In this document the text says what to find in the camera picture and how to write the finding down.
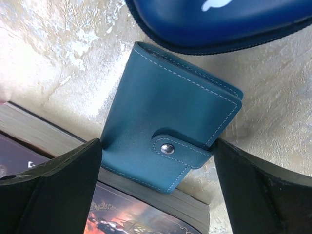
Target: metal snap button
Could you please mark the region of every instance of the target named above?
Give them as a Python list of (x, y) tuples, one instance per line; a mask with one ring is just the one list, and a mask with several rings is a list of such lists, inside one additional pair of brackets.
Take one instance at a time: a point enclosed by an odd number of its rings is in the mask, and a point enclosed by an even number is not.
[(161, 147), (160, 147), (160, 151), (164, 154), (167, 154), (167, 155), (170, 155), (172, 154), (174, 151), (175, 151), (175, 148), (173, 145), (171, 144), (163, 144)]

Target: purple book cover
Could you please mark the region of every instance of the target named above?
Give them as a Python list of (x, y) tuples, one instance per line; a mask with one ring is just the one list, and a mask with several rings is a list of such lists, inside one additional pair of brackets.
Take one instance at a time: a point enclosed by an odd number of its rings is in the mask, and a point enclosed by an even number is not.
[[(0, 178), (48, 161), (0, 134)], [(84, 234), (200, 234), (185, 222), (97, 182)]]

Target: white stitching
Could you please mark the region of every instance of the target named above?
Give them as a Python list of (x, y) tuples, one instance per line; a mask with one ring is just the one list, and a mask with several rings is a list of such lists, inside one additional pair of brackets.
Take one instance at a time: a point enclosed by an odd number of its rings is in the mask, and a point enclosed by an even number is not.
[(151, 50), (151, 49), (149, 49), (149, 48), (146, 48), (146, 49), (149, 50), (149, 51), (151, 51), (151, 52), (154, 52), (154, 53), (159, 54), (159, 55), (162, 56), (163, 58), (169, 59), (171, 62), (174, 62), (174, 63), (176, 63), (176, 64), (178, 64), (178, 65), (181, 65), (182, 67), (188, 69), (189, 71), (194, 71), (195, 73), (197, 73), (197, 74), (199, 74), (200, 76), (203, 76), (203, 77), (205, 77), (205, 78), (211, 80), (212, 82), (216, 83), (216, 84), (219, 85), (219, 86), (225, 87), (225, 88), (228, 89), (229, 91), (232, 91), (233, 93), (235, 93), (236, 96), (238, 97), (237, 92), (235, 92), (234, 90), (230, 89), (229, 87), (227, 87), (227, 86), (225, 86), (225, 85), (223, 85), (223, 84), (220, 84), (219, 82), (215, 81), (214, 79), (211, 79), (210, 77), (207, 77), (207, 76), (205, 76), (204, 74), (201, 74), (200, 72), (198, 72), (198, 71), (196, 71), (196, 70), (194, 70), (194, 69), (192, 69), (192, 68), (190, 68), (190, 67), (187, 67), (187, 66), (185, 66), (185, 65), (183, 65), (183, 64), (181, 64), (181, 63), (178, 63), (177, 61), (174, 61), (173, 59), (168, 58), (168, 57), (162, 55), (161, 53), (159, 53), (159, 52), (157, 52), (157, 51)]
[(171, 184), (171, 186), (169, 187), (169, 189), (163, 190), (163, 189), (157, 188), (157, 187), (155, 187), (155, 186), (153, 186), (153, 185), (150, 185), (150, 184), (148, 184), (148, 183), (145, 183), (145, 182), (143, 182), (143, 181), (141, 181), (141, 180), (139, 180), (139, 179), (136, 179), (136, 178), (133, 178), (133, 177), (131, 177), (131, 176), (128, 176), (128, 175), (126, 175), (126, 174), (124, 174), (124, 173), (118, 172), (118, 171), (116, 171), (116, 170), (114, 170), (114, 169), (112, 169), (112, 168), (110, 168), (110, 167), (108, 167), (108, 166), (106, 166), (106, 165), (102, 165), (102, 167), (107, 168), (107, 169), (109, 169), (109, 170), (111, 170), (111, 171), (113, 171), (113, 172), (115, 172), (115, 173), (117, 173), (117, 174), (120, 174), (120, 175), (122, 175), (122, 176), (128, 177), (128, 178), (130, 178), (130, 179), (132, 179), (132, 180), (136, 180), (136, 181), (138, 181), (138, 182), (140, 182), (140, 183), (142, 183), (142, 184), (148, 185), (148, 186), (150, 186), (150, 187), (152, 187), (152, 188), (154, 188), (154, 189), (157, 189), (157, 190), (159, 190), (159, 191), (162, 191), (162, 192), (167, 192), (167, 191), (169, 191), (169, 190), (172, 188), (172, 186), (177, 182), (177, 180), (182, 176), (182, 174), (185, 172), (185, 170), (187, 169), (187, 167), (184, 168), (184, 170), (180, 173), (180, 175), (179, 175), (179, 176), (175, 179), (175, 181)]
[(181, 144), (181, 143), (179, 143), (179, 142), (176, 142), (176, 141), (174, 141), (174, 140), (171, 140), (171, 139), (168, 139), (168, 138), (165, 138), (165, 137), (160, 138), (160, 139), (158, 139), (157, 141), (154, 142), (154, 144), (153, 144), (153, 149), (154, 149), (154, 151), (155, 151), (157, 154), (159, 154), (159, 155), (161, 155), (161, 156), (164, 156), (164, 157), (167, 157), (167, 158), (170, 158), (170, 159), (173, 159), (174, 161), (177, 161), (177, 162), (179, 162), (179, 163), (182, 163), (182, 164), (184, 164), (185, 166), (191, 167), (192, 169), (195, 169), (195, 168), (197, 168), (197, 167), (193, 167), (193, 166), (191, 166), (191, 165), (189, 165), (189, 164), (187, 164), (187, 163), (185, 163), (185, 162), (182, 162), (182, 161), (180, 161), (180, 160), (178, 160), (178, 159), (175, 159), (175, 158), (173, 158), (173, 157), (169, 157), (169, 156), (167, 156), (167, 155), (163, 155), (163, 154), (159, 153), (159, 152), (156, 150), (156, 148), (155, 148), (156, 143), (157, 143), (158, 141), (160, 141), (160, 140), (163, 140), (163, 139), (168, 140), (168, 141), (171, 141), (171, 142), (174, 142), (174, 143), (179, 144), (179, 145), (182, 145), (182, 146), (184, 146), (184, 147), (186, 147), (186, 148), (189, 148), (189, 149), (191, 149), (191, 150), (194, 150), (194, 151), (196, 151), (196, 152), (198, 152), (198, 153), (200, 153), (200, 154), (202, 154), (202, 155), (210, 156), (210, 155), (205, 154), (205, 153), (203, 153), (203, 152), (200, 152), (200, 151), (198, 151), (198, 150), (196, 150), (196, 149), (193, 149), (193, 148), (191, 148), (191, 147), (189, 147), (189, 146), (187, 146), (187, 145), (183, 145), (183, 144)]
[(217, 93), (215, 93), (215, 92), (213, 92), (213, 91), (211, 91), (211, 90), (209, 90), (209, 89), (206, 89), (205, 87), (203, 87), (203, 86), (201, 86), (201, 85), (199, 85), (199, 84), (197, 84), (197, 83), (191, 81), (190, 79), (187, 79), (187, 78), (185, 78), (184, 76), (182, 76), (182, 75), (180, 75), (180, 74), (177, 74), (176, 72), (173, 72), (173, 71), (171, 71), (171, 70), (169, 70), (169, 69), (167, 69), (167, 68), (165, 68), (165, 67), (159, 65), (158, 63), (156, 63), (156, 62), (150, 60), (149, 58), (145, 57), (144, 55), (142, 55), (142, 54), (141, 54), (140, 52), (138, 52), (136, 49), (134, 49), (134, 51), (135, 51), (137, 54), (139, 54), (140, 56), (142, 56), (143, 58), (145, 58), (146, 60), (148, 60), (149, 62), (151, 62), (151, 63), (157, 65), (158, 67), (161, 67), (162, 69), (164, 69), (164, 70), (166, 70), (166, 71), (168, 71), (168, 72), (171, 72), (171, 73), (177, 75), (178, 77), (181, 77), (182, 79), (187, 80), (188, 82), (190, 82), (190, 83), (192, 83), (192, 84), (195, 84), (196, 86), (198, 86), (198, 87), (200, 87), (200, 88), (202, 88), (202, 89), (204, 89), (204, 90), (206, 90), (206, 91), (208, 91), (208, 92), (210, 92), (210, 93), (212, 93), (212, 94), (215, 94), (215, 95), (217, 95), (217, 96), (219, 96), (219, 97), (221, 97), (221, 98), (223, 98), (223, 99), (225, 99), (225, 100), (227, 100), (227, 101), (229, 101), (230, 103), (233, 103), (233, 104), (235, 105), (235, 107), (233, 108), (233, 110), (229, 113), (229, 115), (225, 118), (225, 120), (224, 120), (224, 121), (221, 123), (221, 125), (217, 128), (217, 130), (214, 132), (214, 134), (208, 139), (208, 141), (206, 142), (206, 144), (203, 145), (202, 148), (204, 148), (204, 146), (208, 144), (208, 142), (213, 138), (213, 136), (217, 133), (217, 131), (222, 127), (222, 125), (225, 123), (225, 121), (230, 117), (230, 115), (231, 115), (231, 114), (234, 112), (234, 110), (237, 108), (237, 104), (236, 104), (235, 102), (233, 102), (233, 101), (227, 99), (226, 97), (221, 96), (220, 94), (217, 94)]

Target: concrete surface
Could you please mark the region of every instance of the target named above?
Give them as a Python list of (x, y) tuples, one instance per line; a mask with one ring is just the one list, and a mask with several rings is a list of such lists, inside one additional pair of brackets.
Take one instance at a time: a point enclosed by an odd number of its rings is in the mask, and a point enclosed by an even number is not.
[[(182, 58), (240, 87), (222, 137), (312, 176), (312, 27), (239, 52)], [(0, 101), (12, 100), (88, 140), (99, 137), (134, 41), (150, 40), (121, 0), (0, 0)], [(213, 159), (179, 186), (209, 203), (230, 234)]]

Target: leather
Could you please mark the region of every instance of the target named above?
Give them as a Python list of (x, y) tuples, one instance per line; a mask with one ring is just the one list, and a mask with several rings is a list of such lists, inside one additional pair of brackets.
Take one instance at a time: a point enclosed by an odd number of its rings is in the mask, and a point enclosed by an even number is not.
[[(211, 156), (243, 93), (155, 46), (136, 42), (108, 114), (102, 167), (170, 193)], [(175, 151), (166, 155), (162, 144)]]
[(300, 27), (312, 17), (311, 0), (126, 0), (126, 3), (143, 31), (157, 43), (179, 53), (186, 52), (183, 48), (193, 48), (194, 51), (187, 51), (190, 54), (212, 53), (214, 47), (220, 46), (223, 48), (214, 53), (221, 53), (264, 43), (285, 36), (280, 31), (267, 33), (297, 24)]

